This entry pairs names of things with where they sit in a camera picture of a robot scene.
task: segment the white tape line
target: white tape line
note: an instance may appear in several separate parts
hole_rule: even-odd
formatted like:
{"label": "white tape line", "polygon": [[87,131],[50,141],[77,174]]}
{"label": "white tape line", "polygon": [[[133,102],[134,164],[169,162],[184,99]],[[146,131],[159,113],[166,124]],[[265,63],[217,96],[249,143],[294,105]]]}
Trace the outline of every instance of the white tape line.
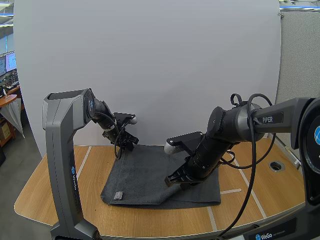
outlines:
{"label": "white tape line", "polygon": [[232,190],[227,190],[227,191],[221,191],[220,194],[229,194],[229,193],[236,193],[236,192],[241,192],[241,188],[237,189],[232,189]]}
{"label": "white tape line", "polygon": [[[237,166],[239,167],[239,164],[238,164],[238,162],[237,162],[236,159],[234,159],[234,163],[235,163],[235,165],[237,165]],[[249,187],[249,182],[248,182],[248,179],[247,179],[246,175],[244,174],[244,171],[242,171],[242,169],[239,169],[239,172],[240,172],[241,176],[243,177],[246,185]],[[258,200],[258,198],[257,198],[257,196],[256,196],[256,194],[255,194],[255,192],[254,192],[253,189],[251,190],[251,194],[252,194],[252,197],[253,197],[255,203],[257,204],[257,206],[258,206],[261,214],[262,214],[262,217],[263,217],[264,219],[267,218],[267,215],[266,215],[264,209],[262,208],[262,206],[261,206],[261,204],[260,204],[260,202],[259,202],[259,200]]]}
{"label": "white tape line", "polygon": [[89,153],[90,153],[91,148],[92,148],[92,146],[89,146],[88,151],[86,151],[85,157],[84,157],[84,159],[83,159],[83,161],[82,161],[82,163],[81,163],[81,166],[80,166],[80,168],[79,168],[79,171],[78,171],[78,173],[76,174],[76,179],[79,178],[80,173],[81,173],[82,169],[84,168],[84,165],[85,165],[85,163],[86,163],[86,161],[87,161],[87,158],[88,158],[88,156],[89,156]]}
{"label": "white tape line", "polygon": [[218,231],[218,229],[217,229],[214,213],[212,212],[212,209],[210,206],[207,206],[206,208],[208,209],[208,213],[209,213],[209,217],[210,217],[210,221],[211,221],[211,226],[212,226],[212,231],[216,232],[216,231]]}

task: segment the gray towel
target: gray towel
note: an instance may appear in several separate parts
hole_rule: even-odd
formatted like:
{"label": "gray towel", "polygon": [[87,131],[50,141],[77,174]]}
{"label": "gray towel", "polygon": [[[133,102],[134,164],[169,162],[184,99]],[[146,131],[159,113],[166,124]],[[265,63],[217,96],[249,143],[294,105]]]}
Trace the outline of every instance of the gray towel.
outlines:
{"label": "gray towel", "polygon": [[[101,199],[110,205],[148,209],[207,207],[221,202],[219,173],[182,190],[179,184],[167,187],[165,177],[185,162],[186,152],[167,155],[163,146],[136,145],[114,162]],[[122,192],[121,199],[114,199]]]}

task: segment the floor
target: floor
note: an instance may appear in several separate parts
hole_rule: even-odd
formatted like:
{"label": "floor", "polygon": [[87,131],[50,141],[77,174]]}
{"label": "floor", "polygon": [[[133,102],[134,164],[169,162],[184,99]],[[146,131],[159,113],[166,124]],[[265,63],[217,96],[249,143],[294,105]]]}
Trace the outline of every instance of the floor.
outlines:
{"label": "floor", "polygon": [[23,126],[25,138],[17,132],[2,150],[6,156],[0,166],[0,240],[49,240],[50,228],[15,213],[14,204],[29,177],[41,161],[30,125]]}

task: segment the wooden table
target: wooden table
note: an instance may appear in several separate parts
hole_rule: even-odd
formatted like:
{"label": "wooden table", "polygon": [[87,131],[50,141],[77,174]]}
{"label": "wooden table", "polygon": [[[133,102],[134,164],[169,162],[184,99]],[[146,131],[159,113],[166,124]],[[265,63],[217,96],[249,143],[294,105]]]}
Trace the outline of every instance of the wooden table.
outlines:
{"label": "wooden table", "polygon": [[1,97],[0,98],[0,108],[12,103],[16,99],[17,99],[17,95],[16,94],[12,94],[12,95],[7,95],[7,96]]}
{"label": "wooden table", "polygon": [[[257,142],[258,158],[266,152],[270,142],[269,138]],[[236,145],[233,150],[237,164],[250,164],[250,143]],[[169,237],[225,229],[234,220],[244,201],[251,173],[250,169],[238,170],[227,165],[219,167],[220,205],[186,209],[119,207],[107,205],[100,198],[115,161],[114,148],[75,146],[74,153],[83,215],[105,236]],[[273,172],[268,165],[272,161],[284,163],[285,170]],[[304,201],[302,175],[274,145],[269,155],[257,165],[253,192],[236,226],[263,220]],[[25,218],[49,226],[58,221],[46,156],[24,186],[14,210]]]}

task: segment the small tag on towel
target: small tag on towel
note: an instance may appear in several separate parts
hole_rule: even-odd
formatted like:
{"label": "small tag on towel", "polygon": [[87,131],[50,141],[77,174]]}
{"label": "small tag on towel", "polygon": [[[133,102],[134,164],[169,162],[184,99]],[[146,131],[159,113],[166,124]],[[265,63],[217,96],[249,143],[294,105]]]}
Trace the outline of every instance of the small tag on towel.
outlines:
{"label": "small tag on towel", "polygon": [[114,195],[114,200],[121,200],[122,199],[122,194],[123,194],[124,192],[123,191],[117,191],[116,193],[115,193],[115,195]]}

